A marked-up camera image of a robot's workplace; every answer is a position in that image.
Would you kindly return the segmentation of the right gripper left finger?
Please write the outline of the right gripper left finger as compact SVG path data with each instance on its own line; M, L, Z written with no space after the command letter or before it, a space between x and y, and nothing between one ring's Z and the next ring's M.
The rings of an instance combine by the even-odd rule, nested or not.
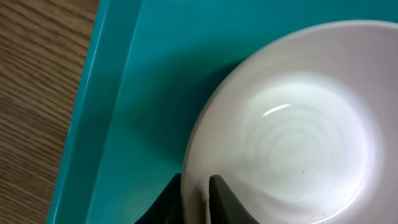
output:
M155 202L135 224L183 224L181 174L175 174Z

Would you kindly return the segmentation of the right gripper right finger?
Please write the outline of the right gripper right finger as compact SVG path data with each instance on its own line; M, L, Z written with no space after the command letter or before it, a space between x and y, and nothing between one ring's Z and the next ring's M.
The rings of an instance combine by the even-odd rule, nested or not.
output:
M259 224L220 175L209 178L211 224Z

